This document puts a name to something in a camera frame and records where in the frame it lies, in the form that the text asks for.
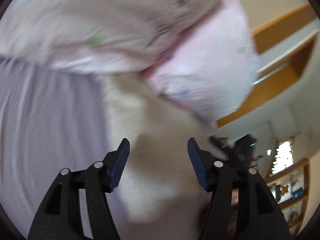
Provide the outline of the beige cable-knit sweater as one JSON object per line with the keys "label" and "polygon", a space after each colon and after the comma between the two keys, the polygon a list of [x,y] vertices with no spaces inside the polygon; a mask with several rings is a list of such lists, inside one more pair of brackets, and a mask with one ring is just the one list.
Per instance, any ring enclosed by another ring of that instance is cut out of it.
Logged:
{"label": "beige cable-knit sweater", "polygon": [[211,129],[190,112],[152,92],[134,74],[101,78],[108,142],[130,142],[130,155],[120,185],[120,199],[129,221],[152,223],[185,199],[203,198],[187,152],[195,138],[211,151]]}

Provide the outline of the wooden bookshelf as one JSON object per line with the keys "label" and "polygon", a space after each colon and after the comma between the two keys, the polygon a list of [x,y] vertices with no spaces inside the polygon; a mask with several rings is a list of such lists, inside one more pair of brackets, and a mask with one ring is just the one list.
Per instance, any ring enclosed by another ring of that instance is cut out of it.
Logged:
{"label": "wooden bookshelf", "polygon": [[302,226],[309,200],[310,161],[300,161],[281,171],[270,172],[265,181],[276,199],[289,227],[291,237],[295,238]]}

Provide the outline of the pink pillow with flower print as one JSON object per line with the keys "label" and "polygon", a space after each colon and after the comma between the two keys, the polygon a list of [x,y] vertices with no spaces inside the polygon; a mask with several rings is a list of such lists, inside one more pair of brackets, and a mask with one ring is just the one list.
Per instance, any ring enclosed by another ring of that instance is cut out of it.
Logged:
{"label": "pink pillow with flower print", "polygon": [[244,103],[259,68],[240,0],[220,0],[142,77],[156,94],[207,122],[216,122]]}

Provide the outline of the lilac bed sheet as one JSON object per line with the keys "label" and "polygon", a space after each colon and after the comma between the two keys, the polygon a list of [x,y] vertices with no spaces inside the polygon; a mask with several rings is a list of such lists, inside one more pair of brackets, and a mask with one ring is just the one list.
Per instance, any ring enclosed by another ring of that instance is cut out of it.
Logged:
{"label": "lilac bed sheet", "polygon": [[59,172],[109,152],[100,86],[90,75],[1,57],[1,239],[28,239]]}

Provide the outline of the pink pillow with tree print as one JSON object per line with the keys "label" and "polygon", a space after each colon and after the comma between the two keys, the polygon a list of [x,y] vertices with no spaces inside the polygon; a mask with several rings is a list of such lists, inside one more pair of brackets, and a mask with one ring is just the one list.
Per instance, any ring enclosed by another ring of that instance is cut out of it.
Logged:
{"label": "pink pillow with tree print", "polygon": [[12,0],[1,54],[74,73],[144,70],[219,0]]}

